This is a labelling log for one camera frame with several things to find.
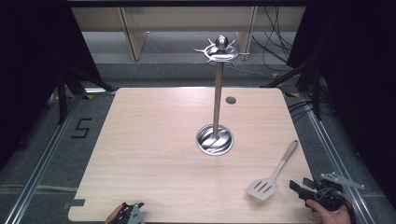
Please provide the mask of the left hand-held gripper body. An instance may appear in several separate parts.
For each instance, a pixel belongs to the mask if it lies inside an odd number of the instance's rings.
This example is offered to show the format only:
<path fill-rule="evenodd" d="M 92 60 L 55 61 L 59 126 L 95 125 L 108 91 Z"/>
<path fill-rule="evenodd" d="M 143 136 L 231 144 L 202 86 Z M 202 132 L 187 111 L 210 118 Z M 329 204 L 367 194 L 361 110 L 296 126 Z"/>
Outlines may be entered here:
<path fill-rule="evenodd" d="M 135 204 L 126 204 L 125 209 L 120 213 L 120 217 L 126 217 L 126 221 L 118 222 L 115 220 L 115 224 L 146 224 L 143 215 Z"/>

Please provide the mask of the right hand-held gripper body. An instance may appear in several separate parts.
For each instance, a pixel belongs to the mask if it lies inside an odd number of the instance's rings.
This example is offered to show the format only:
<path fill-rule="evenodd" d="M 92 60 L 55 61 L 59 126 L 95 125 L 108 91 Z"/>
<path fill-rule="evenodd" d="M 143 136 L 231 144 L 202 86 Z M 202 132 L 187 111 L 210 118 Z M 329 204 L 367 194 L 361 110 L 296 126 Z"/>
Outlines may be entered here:
<path fill-rule="evenodd" d="M 355 189 L 365 189 L 363 184 L 356 183 L 346 177 L 343 177 L 336 172 L 329 174 L 321 174 L 319 181 L 319 188 L 313 192 L 313 200 L 318 202 L 321 206 L 329 211 L 335 211 L 342 205 L 349 205 L 348 209 L 352 208 L 351 203 L 347 201 L 341 187 L 352 187 Z"/>

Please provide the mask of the grey slotted spatula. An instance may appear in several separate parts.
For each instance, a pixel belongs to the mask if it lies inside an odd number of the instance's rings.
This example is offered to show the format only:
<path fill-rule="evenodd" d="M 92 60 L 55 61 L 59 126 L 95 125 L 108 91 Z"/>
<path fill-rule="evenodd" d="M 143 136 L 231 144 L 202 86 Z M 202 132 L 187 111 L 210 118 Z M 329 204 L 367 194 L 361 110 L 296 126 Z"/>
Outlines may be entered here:
<path fill-rule="evenodd" d="M 278 166 L 276 167 L 275 171 L 270 177 L 257 179 L 252 182 L 252 184 L 247 189 L 247 194 L 253 196 L 259 200 L 266 200 L 270 196 L 272 196 L 276 190 L 276 180 L 279 173 L 282 171 L 284 165 L 287 163 L 293 152 L 296 150 L 297 146 L 299 145 L 298 140 L 293 140 L 288 149 L 286 150 L 283 158 L 279 162 Z"/>

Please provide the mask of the silver metal utensil rack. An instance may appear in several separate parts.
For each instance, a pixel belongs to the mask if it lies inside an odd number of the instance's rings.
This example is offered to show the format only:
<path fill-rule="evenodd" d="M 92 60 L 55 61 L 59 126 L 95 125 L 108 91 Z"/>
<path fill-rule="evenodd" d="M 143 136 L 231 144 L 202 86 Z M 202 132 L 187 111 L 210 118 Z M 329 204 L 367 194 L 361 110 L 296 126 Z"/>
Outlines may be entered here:
<path fill-rule="evenodd" d="M 228 153 L 234 144 L 231 130 L 219 123 L 224 64 L 233 66 L 233 61 L 238 58 L 240 52 L 233 46 L 234 41 L 230 42 L 224 35 L 220 35 L 214 42 L 208 42 L 207 47 L 195 51 L 202 52 L 208 63 L 216 64 L 213 121 L 198 131 L 195 142 L 206 155 L 222 156 Z"/>

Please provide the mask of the person's left hand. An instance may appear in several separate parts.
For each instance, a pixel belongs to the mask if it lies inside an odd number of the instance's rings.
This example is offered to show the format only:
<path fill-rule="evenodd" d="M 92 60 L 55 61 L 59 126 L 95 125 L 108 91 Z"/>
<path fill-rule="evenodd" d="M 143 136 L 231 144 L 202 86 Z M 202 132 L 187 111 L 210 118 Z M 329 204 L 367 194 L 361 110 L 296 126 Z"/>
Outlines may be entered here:
<path fill-rule="evenodd" d="M 126 204 L 123 203 L 119 205 L 117 208 L 114 209 L 114 211 L 107 217 L 106 221 L 104 224 L 110 224 L 113 220 L 116 220 L 118 222 L 126 221 L 126 217 L 120 217 L 120 213 L 125 209 Z"/>

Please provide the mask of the person's right hand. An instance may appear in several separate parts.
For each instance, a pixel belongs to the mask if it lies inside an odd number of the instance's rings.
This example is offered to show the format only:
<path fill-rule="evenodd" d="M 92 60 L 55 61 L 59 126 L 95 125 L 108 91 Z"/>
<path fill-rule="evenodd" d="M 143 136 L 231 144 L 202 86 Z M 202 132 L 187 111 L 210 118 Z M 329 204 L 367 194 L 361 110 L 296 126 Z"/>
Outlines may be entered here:
<path fill-rule="evenodd" d="M 306 204 L 317 212 L 316 215 L 309 215 L 308 218 L 318 224 L 352 224 L 348 204 L 340 206 L 335 211 L 329 211 L 313 200 L 307 200 Z"/>

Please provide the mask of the black tape strip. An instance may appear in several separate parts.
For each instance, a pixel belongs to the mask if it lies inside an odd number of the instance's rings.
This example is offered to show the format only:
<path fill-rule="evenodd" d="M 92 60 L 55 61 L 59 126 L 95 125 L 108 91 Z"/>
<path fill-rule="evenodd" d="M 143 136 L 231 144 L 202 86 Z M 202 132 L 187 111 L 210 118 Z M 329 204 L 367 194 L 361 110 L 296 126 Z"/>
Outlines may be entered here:
<path fill-rule="evenodd" d="M 72 206 L 83 206 L 85 203 L 84 199 L 75 199 L 70 202 L 65 202 L 63 205 L 63 209 L 67 210 L 70 209 Z"/>

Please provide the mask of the black metal stand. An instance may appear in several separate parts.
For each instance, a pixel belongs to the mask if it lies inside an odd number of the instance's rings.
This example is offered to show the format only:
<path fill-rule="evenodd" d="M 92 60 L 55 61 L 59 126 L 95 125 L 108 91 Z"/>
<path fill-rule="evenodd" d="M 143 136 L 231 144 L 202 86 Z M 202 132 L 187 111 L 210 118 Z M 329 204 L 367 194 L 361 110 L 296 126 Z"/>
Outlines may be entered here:
<path fill-rule="evenodd" d="M 296 88 L 298 91 L 307 91 L 309 87 L 312 88 L 312 105 L 314 115 L 318 120 L 321 120 L 321 115 L 319 112 L 319 97 L 320 97 L 320 73 L 318 68 L 310 61 L 307 60 L 304 63 L 291 69 L 285 75 L 280 78 L 276 78 L 269 84 L 263 85 L 264 88 L 274 88 L 286 80 L 300 74 L 300 78 L 297 81 Z"/>
<path fill-rule="evenodd" d="M 59 124 L 62 124 L 67 116 L 67 102 L 66 102 L 66 91 L 65 87 L 74 94 L 81 95 L 85 92 L 81 81 L 88 81 L 96 86 L 104 89 L 105 91 L 115 91 L 116 88 L 106 84 L 100 77 L 99 74 L 95 76 L 91 73 L 83 72 L 80 69 L 72 66 L 66 66 L 60 70 L 57 75 L 57 90 L 59 97 L 59 108 L 60 108 L 60 117 Z"/>

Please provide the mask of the black curtain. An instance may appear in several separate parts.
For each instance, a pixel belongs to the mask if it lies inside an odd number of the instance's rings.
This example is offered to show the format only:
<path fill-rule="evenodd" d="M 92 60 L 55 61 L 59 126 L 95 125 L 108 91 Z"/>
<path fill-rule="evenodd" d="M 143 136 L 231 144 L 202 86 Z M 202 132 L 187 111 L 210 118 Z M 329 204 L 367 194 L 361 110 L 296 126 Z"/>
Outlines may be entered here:
<path fill-rule="evenodd" d="M 396 207 L 396 0 L 300 0 L 289 65 L 312 58 L 332 106 L 378 186 Z"/>
<path fill-rule="evenodd" d="M 0 170 L 59 76 L 102 80 L 67 0 L 0 0 Z"/>

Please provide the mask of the light wooden desk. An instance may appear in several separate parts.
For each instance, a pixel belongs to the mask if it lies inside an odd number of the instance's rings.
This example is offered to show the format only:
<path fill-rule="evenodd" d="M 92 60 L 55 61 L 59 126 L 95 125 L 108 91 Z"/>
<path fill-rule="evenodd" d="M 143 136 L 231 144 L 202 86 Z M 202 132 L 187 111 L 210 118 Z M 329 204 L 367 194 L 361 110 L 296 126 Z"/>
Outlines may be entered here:
<path fill-rule="evenodd" d="M 298 30 L 304 7 L 73 7 L 83 32 L 123 32 L 137 61 L 148 32 L 234 32 L 248 52 L 255 32 Z"/>

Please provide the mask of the metal floor rail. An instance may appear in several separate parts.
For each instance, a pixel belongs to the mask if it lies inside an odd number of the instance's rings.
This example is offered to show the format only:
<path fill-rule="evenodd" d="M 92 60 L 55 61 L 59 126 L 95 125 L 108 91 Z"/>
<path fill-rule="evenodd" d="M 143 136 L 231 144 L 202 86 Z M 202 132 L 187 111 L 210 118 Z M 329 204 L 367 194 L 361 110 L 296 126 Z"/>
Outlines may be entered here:
<path fill-rule="evenodd" d="M 303 92 L 299 108 L 293 113 L 304 152 L 314 177 L 336 172 L 365 189 L 345 187 L 344 192 L 353 202 L 358 224 L 392 224 L 396 212 L 382 189 L 358 155 L 346 130 L 332 107 L 319 105 L 321 120 L 313 112 L 311 96 Z"/>
<path fill-rule="evenodd" d="M 66 96 L 62 124 L 52 98 L 38 122 L 0 170 L 0 224 L 88 224 L 72 221 L 65 202 L 75 200 L 97 137 L 114 99 L 112 93 Z"/>

